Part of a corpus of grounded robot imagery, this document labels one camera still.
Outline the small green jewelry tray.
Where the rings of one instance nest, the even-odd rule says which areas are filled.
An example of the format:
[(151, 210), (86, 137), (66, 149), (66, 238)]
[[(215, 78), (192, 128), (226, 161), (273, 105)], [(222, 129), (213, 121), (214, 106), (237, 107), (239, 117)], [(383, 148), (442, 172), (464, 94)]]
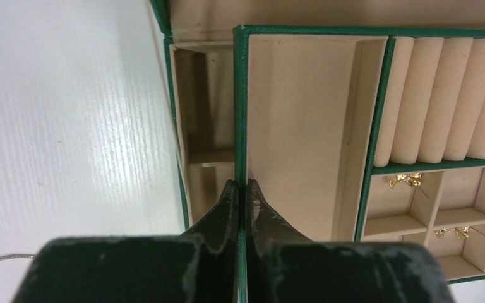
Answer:
[[(318, 242), (424, 246), (485, 278), (485, 30), (240, 25), (235, 178)], [(420, 172), (412, 197), (386, 177)], [(467, 239), (438, 229), (471, 226)]]

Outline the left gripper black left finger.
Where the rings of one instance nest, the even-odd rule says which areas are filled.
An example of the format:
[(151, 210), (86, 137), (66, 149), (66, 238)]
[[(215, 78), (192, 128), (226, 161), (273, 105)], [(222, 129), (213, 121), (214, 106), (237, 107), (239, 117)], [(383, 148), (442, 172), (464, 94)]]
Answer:
[(237, 184), (180, 235), (48, 242), (15, 302), (234, 302)]

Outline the gold earring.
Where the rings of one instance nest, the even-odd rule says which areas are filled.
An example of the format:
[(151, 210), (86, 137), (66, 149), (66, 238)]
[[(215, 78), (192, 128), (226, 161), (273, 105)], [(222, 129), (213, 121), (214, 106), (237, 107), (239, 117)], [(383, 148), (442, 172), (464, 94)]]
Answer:
[(445, 228), (445, 229), (438, 229), (434, 231), (434, 234), (439, 239), (444, 239), (445, 235), (448, 233), (454, 233), (458, 239), (467, 239), (470, 237), (470, 231), (476, 230), (471, 226), (464, 226), (464, 227), (452, 227), (452, 228)]
[(420, 172), (389, 175), (386, 180), (392, 193), (401, 197), (412, 197), (415, 190), (424, 183)]

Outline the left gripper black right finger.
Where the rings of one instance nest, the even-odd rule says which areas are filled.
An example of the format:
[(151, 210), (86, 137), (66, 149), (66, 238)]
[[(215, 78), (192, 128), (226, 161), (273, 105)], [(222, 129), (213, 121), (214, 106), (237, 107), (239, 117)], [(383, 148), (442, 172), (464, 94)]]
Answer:
[(315, 242), (266, 201), (245, 194), (248, 302), (453, 302), (424, 247), (403, 242)]

